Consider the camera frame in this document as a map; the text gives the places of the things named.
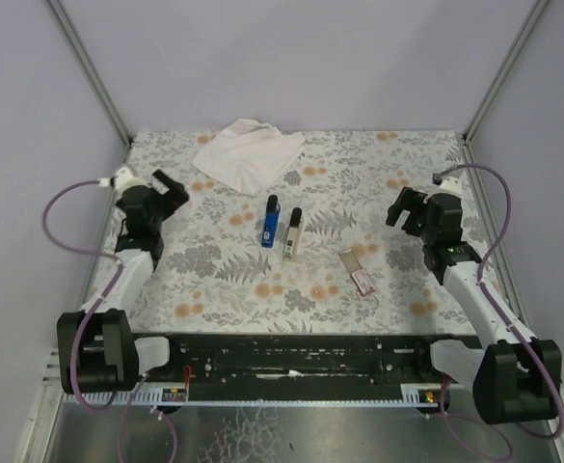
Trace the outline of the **red and white staple box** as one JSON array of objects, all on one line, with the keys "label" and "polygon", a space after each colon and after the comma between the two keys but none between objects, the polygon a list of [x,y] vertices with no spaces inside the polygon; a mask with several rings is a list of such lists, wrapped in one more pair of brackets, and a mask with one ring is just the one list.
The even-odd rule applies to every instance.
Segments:
[{"label": "red and white staple box", "polygon": [[340,261],[361,296],[375,292],[376,287],[352,250],[338,253]]}]

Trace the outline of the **blue stapler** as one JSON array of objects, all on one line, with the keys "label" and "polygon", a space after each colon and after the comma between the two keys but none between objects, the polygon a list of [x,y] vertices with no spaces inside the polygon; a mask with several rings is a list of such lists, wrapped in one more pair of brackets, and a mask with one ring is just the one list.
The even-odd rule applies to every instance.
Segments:
[{"label": "blue stapler", "polygon": [[277,195],[270,195],[267,200],[265,218],[261,236],[261,246],[272,248],[279,223],[281,206]]}]

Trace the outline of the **beige stapler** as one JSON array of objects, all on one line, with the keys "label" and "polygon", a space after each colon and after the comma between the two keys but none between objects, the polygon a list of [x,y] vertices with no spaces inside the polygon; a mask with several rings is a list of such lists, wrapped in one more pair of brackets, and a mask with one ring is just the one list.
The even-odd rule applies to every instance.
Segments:
[{"label": "beige stapler", "polygon": [[284,241],[283,260],[293,260],[296,257],[303,230],[303,223],[303,210],[300,207],[294,207],[291,212],[286,239]]}]

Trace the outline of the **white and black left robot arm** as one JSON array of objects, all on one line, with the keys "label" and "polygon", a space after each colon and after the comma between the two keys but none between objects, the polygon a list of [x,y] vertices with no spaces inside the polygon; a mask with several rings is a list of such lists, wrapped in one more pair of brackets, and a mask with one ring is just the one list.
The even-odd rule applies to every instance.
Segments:
[{"label": "white and black left robot arm", "polygon": [[166,192],[137,177],[127,165],[96,181],[117,193],[123,221],[114,251],[107,256],[116,265],[114,274],[80,310],[63,313],[57,321],[62,387],[77,398],[129,391],[141,374],[169,360],[168,340],[136,342],[127,317],[162,258],[163,223],[189,201],[182,183],[161,170],[152,175]]}]

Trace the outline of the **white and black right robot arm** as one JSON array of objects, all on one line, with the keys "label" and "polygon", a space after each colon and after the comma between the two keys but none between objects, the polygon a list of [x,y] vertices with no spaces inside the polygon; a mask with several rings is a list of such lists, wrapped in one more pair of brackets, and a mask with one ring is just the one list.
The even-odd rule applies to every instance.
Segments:
[{"label": "white and black right robot arm", "polygon": [[434,369],[471,390],[487,424],[562,417],[561,351],[553,340],[538,339],[480,278],[483,260],[463,239],[460,197],[405,187],[389,207],[388,225],[402,212],[409,214],[403,231],[421,240],[425,266],[464,310],[481,345],[472,350],[454,340],[434,342]]}]

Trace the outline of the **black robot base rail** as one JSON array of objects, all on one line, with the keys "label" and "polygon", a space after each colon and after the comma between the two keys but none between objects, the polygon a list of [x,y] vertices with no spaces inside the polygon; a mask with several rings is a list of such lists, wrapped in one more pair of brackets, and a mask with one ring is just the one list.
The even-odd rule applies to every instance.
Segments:
[{"label": "black robot base rail", "polygon": [[383,398],[402,384],[440,387],[437,335],[169,334],[152,383],[188,385],[193,399]]}]

